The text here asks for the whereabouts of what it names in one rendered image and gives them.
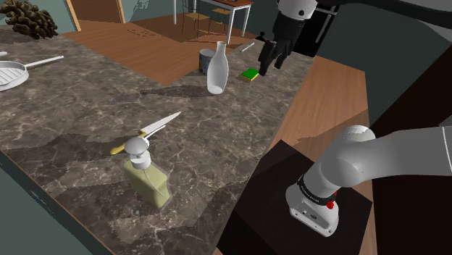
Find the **dark robot stand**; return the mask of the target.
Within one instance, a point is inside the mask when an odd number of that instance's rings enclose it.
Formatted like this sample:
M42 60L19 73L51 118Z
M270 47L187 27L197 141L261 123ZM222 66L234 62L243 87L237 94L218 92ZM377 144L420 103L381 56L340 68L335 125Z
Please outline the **dark robot stand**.
M284 141L261 158L217 244L223 255L359 255L372 202L354 189L338 191L330 237L290 215L285 191L312 164Z

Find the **white legged table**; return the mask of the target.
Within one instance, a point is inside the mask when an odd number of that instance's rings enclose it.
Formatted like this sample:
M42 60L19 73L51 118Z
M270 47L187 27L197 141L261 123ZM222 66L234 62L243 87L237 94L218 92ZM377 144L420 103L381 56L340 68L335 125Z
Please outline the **white legged table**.
M235 13L241 9L245 10L244 19L243 19L243 27L241 29L241 37L244 37L246 27L247 27L248 17L249 17L250 11L251 11L251 6L253 4L253 2L250 0L235 0L235 1L233 1L233 0L172 0L172 8L173 8L172 19L173 19L173 23L175 25L177 24L177 3L178 2L180 2L183 5L182 6L183 13L184 12L185 13L198 12L199 11L199 6L198 6L199 2L209 3L211 5L215 5L216 7L230 10L229 23L227 26L227 40L226 40L227 44L230 43L231 33L233 30L233 23L234 23L234 19L235 19Z

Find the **grey blue can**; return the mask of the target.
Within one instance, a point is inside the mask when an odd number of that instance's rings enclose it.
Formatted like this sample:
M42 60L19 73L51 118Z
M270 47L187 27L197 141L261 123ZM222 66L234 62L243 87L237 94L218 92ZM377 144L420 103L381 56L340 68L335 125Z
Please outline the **grey blue can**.
M212 57L215 55L216 51L212 49L201 49L199 52L199 71L206 75L207 70L209 68L209 63Z

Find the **black refrigerator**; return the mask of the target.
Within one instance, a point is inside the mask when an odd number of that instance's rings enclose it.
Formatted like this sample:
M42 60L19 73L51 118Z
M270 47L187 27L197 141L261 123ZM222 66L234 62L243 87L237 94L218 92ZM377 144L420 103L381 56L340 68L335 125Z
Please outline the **black refrigerator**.
M339 6L318 4L311 18L306 20L293 51L315 57L339 9Z

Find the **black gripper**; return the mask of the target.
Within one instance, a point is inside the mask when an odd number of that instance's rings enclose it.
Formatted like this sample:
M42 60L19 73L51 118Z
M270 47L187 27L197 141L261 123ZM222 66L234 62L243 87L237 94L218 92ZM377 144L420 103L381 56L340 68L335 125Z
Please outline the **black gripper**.
M275 61L275 68L280 69L283 62L291 55L293 48L298 40L298 37L303 30L305 20L294 20L285 16L282 12L278 12L272 32L274 34L274 41L278 44L286 42L288 44L288 53L281 53Z

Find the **green soap dispenser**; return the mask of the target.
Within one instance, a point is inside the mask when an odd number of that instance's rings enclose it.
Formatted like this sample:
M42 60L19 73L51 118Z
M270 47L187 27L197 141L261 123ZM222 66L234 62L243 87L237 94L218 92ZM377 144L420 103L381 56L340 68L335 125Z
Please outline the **green soap dispenser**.
M171 199L167 186L168 174L152 162L148 148L149 142L145 138L128 140L125 152L129 159L122 169L133 190L156 208L162 209Z

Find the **brown pine cone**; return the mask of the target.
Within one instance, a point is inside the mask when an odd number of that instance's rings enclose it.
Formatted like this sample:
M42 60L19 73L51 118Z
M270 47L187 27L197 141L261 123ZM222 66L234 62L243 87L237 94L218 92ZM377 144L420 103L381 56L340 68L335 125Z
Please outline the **brown pine cone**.
M16 33L30 36L35 40L58 36L51 15L45 9L39 9L29 1L5 0L0 4L0 13L8 17L6 24Z

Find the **brown wooden door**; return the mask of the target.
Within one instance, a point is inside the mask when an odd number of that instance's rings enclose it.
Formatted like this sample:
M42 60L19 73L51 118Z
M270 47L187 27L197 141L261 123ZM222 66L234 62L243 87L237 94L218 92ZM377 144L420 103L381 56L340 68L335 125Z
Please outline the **brown wooden door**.
M125 23L122 0L64 0L76 31L80 21Z

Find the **white grill pan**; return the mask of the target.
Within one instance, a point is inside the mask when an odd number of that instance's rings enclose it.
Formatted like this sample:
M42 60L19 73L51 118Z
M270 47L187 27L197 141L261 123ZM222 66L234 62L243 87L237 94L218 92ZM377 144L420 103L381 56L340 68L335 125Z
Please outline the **white grill pan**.
M29 64L13 61L0 61L0 91L6 91L23 84L28 78L28 70L40 64L46 64L63 59L63 56L52 57Z

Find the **yellow handled knife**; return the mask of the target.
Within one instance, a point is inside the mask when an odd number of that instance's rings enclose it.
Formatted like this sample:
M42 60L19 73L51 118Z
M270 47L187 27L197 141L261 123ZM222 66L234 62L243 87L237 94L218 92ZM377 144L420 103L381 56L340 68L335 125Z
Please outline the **yellow handled knife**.
M162 128L165 127L165 125L170 122L171 120L173 120L174 118L176 118L178 115L180 115L180 112L176 112L174 114L171 114L167 117L164 117L150 125L147 125L146 127L143 127L142 129L140 129L140 134L138 135L139 138L148 138L149 136L153 135L154 133L156 133L157 131L161 130ZM123 151L125 149L125 144L122 144L121 146L118 147L114 147L113 149L110 150L110 154L111 155L115 155L120 153L121 151Z

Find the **white glass bottle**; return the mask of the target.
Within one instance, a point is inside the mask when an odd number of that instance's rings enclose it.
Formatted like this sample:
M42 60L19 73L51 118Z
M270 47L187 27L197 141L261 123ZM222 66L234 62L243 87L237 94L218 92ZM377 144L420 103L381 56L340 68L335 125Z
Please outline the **white glass bottle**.
M207 70L207 89L212 94L221 94L225 90L229 75L229 65L225 54L226 43L217 42L217 50Z

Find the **green yellow sponge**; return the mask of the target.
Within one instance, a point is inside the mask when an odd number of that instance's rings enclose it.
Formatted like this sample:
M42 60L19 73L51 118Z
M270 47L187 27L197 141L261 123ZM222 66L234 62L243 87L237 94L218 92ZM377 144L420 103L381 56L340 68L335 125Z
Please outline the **green yellow sponge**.
M255 70L254 68L248 68L246 71L240 74L240 76L247 81L253 81L258 75L259 71Z

